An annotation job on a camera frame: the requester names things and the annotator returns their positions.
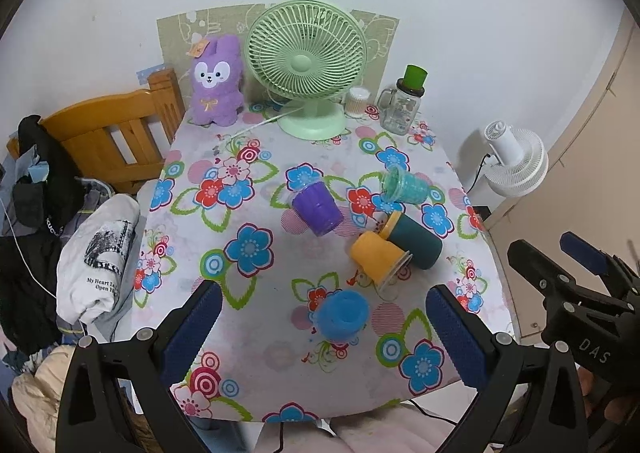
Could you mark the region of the green desk fan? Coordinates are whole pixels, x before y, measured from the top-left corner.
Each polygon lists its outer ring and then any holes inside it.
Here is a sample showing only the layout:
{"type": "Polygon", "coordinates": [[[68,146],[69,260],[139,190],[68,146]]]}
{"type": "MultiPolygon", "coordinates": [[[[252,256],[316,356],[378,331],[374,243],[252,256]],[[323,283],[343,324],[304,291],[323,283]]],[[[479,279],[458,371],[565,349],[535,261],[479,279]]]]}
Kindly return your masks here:
{"type": "Polygon", "coordinates": [[[273,117],[283,132],[307,141],[343,132],[340,98],[368,58],[366,37],[349,13],[317,0],[270,6],[250,26],[244,55],[262,87],[285,99],[273,117]]]}

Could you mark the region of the cotton swab container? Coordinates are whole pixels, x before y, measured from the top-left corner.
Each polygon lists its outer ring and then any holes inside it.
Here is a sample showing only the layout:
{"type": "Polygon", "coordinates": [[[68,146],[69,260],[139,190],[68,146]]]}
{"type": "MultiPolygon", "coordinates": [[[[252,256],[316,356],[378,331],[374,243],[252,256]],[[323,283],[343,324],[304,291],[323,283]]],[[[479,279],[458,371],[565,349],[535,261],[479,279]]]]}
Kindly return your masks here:
{"type": "Polygon", "coordinates": [[[361,118],[369,105],[370,91],[365,87],[351,87],[345,95],[344,111],[350,118],[361,118]]]}

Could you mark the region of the beige patterned board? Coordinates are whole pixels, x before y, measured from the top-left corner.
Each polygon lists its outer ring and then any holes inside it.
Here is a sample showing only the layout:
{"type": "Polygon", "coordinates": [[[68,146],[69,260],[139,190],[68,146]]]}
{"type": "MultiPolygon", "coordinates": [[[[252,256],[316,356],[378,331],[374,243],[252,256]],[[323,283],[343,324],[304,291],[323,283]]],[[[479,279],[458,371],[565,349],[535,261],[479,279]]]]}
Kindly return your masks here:
{"type": "MultiPolygon", "coordinates": [[[[192,46],[201,38],[224,34],[243,39],[256,18],[268,8],[270,4],[265,3],[237,4],[190,11],[156,21],[164,63],[174,69],[186,106],[190,105],[192,92],[189,77],[192,60],[189,51],[192,46]]],[[[383,75],[399,20],[360,10],[351,10],[350,14],[367,39],[368,62],[360,84],[371,92],[371,98],[377,98],[378,91],[385,87],[383,75]]]]}

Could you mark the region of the turquoise glitter plastic cup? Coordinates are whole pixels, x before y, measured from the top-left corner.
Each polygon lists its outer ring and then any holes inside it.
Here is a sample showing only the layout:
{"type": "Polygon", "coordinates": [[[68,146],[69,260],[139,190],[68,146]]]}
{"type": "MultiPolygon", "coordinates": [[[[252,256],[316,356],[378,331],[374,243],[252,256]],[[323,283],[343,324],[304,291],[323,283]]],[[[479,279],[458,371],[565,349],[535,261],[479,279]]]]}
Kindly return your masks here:
{"type": "Polygon", "coordinates": [[[420,205],[428,197],[428,184],[415,174],[397,165],[386,170],[382,181],[382,197],[386,202],[420,205]]]}

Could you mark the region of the beige padded jacket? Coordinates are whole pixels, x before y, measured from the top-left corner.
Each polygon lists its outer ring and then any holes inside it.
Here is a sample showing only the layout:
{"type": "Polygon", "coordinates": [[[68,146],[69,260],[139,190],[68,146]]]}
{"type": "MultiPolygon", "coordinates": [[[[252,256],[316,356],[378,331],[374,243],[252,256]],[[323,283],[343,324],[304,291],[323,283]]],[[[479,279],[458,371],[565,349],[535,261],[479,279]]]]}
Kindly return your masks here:
{"type": "Polygon", "coordinates": [[[25,372],[12,383],[17,412],[26,419],[29,439],[38,452],[55,451],[58,410],[74,351],[70,345],[54,348],[35,373],[25,372]]]}

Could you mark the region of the white printed t-shirt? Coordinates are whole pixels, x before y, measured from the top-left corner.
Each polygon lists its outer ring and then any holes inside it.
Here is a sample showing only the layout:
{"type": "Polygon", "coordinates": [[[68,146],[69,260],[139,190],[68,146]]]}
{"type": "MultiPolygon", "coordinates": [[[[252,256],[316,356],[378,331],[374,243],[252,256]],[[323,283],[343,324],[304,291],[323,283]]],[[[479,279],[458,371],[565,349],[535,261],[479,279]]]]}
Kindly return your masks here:
{"type": "Polygon", "coordinates": [[[140,207],[127,194],[107,199],[63,246],[56,267],[56,314],[68,324],[92,323],[120,298],[140,207]]]}

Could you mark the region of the glass jar green lid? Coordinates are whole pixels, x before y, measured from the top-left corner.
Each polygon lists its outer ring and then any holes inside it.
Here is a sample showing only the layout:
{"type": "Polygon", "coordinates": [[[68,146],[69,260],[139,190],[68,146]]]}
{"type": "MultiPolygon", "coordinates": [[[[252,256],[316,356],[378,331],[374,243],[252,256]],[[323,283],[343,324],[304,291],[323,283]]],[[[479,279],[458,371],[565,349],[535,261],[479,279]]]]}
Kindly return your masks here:
{"type": "Polygon", "coordinates": [[[396,81],[394,87],[382,90],[378,97],[378,110],[384,130],[399,135],[409,132],[420,109],[427,76],[428,72],[424,68],[408,65],[405,74],[396,81]]]}

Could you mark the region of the black clothes pile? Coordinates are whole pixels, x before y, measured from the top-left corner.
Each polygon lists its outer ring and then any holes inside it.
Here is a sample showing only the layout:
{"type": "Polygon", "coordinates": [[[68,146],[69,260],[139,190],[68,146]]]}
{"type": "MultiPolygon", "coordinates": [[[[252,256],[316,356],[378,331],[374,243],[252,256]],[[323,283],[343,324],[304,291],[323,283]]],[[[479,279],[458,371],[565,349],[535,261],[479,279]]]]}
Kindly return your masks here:
{"type": "Polygon", "coordinates": [[[10,207],[1,210],[1,327],[25,355],[61,339],[56,325],[56,267],[62,234],[85,204],[81,171],[37,115],[17,129],[23,170],[14,173],[10,207]]]}

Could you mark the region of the wooden chair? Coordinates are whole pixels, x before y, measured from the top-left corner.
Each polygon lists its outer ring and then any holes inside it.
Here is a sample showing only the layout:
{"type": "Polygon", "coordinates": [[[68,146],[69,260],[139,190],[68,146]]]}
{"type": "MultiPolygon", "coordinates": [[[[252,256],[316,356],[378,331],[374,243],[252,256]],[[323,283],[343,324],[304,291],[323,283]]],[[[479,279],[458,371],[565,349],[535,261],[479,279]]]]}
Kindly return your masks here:
{"type": "Polygon", "coordinates": [[[184,113],[178,79],[168,68],[153,72],[146,88],[76,103],[40,124],[84,176],[111,184],[118,193],[134,194],[164,167],[150,122],[159,121],[172,142],[184,113]]]}

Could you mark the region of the floral tablecloth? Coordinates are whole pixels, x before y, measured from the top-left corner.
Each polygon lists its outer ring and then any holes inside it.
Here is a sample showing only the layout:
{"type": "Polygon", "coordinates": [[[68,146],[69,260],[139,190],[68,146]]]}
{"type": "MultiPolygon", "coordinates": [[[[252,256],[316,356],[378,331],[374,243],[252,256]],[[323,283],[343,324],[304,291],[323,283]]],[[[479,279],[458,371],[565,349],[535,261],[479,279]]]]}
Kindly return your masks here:
{"type": "Polygon", "coordinates": [[[205,281],[221,314],[171,393],[186,415],[229,421],[308,421],[360,413],[457,379],[428,321],[428,288],[447,286],[495,332],[512,317],[480,218],[424,118],[404,135],[369,106],[334,138],[292,138],[255,104],[231,127],[184,118],[151,199],[136,274],[132,325],[154,327],[205,281]],[[430,189],[420,205],[386,202],[397,165],[430,189]],[[322,181],[344,221],[315,236],[292,208],[322,181]],[[442,241],[432,269],[400,269],[382,291],[350,257],[382,214],[400,211],[442,241]],[[348,343],[324,338],[317,310],[357,291],[369,318],[348,343]]]}

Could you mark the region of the dark teal cup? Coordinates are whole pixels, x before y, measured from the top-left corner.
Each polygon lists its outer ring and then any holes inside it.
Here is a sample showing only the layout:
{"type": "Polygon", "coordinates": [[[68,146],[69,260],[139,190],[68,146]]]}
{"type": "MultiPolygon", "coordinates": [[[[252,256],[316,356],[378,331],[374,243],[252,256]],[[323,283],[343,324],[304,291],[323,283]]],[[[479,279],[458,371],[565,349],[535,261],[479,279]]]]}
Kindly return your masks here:
{"type": "Polygon", "coordinates": [[[411,254],[411,263],[418,269],[434,267],[442,253],[442,241],[405,213],[393,211],[378,219],[378,234],[411,254]]]}

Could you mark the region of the purple plastic cup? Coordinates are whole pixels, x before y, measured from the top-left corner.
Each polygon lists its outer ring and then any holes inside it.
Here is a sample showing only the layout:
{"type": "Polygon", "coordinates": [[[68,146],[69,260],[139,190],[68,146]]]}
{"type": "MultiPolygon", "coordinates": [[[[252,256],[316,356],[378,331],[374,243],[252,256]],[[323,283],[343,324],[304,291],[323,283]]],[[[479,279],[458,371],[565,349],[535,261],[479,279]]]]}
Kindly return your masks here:
{"type": "Polygon", "coordinates": [[[332,232],[344,221],[343,213],[322,181],[308,184],[296,192],[292,208],[315,236],[332,232]]]}

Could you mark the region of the blue plastic cup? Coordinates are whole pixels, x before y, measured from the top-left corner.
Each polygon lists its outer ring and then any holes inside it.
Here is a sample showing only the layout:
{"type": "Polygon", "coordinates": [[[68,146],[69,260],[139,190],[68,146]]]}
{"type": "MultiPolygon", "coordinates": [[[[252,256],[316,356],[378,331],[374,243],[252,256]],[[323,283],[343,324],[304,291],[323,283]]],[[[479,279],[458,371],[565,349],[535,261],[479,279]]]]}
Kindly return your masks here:
{"type": "Polygon", "coordinates": [[[320,334],[332,343],[348,343],[366,325],[369,303],[357,291],[334,291],[317,310],[320,334]]]}

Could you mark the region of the orange plastic cup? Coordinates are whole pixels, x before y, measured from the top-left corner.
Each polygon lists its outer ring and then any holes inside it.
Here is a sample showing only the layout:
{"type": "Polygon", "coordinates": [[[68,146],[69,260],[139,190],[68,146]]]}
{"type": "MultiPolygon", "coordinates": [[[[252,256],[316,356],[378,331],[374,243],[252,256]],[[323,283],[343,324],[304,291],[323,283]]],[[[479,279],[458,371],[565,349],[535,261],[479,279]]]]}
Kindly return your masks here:
{"type": "Polygon", "coordinates": [[[356,239],[350,247],[349,254],[379,291],[382,291],[412,258],[410,251],[404,251],[371,231],[362,233],[356,239]]]}

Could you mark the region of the white floor fan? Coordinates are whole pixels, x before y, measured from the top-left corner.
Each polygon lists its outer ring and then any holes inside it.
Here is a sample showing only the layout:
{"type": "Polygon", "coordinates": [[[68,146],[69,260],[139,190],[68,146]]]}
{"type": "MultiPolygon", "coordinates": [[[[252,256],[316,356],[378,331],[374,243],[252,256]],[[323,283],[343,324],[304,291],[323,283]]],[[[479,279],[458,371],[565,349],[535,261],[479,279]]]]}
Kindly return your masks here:
{"type": "Polygon", "coordinates": [[[485,127],[484,139],[494,158],[484,176],[496,194],[505,198],[523,197],[544,181],[549,157],[535,132],[496,120],[485,127]]]}

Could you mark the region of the purple plush bunny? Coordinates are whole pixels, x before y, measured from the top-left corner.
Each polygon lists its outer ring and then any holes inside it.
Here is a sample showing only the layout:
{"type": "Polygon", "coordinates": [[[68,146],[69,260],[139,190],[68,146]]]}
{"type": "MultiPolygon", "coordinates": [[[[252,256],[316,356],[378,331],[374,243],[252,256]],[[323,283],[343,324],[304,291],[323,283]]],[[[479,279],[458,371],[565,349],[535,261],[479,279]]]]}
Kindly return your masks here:
{"type": "Polygon", "coordinates": [[[192,121],[199,126],[232,126],[244,104],[240,39],[235,35],[205,37],[188,54],[192,58],[192,121]]]}

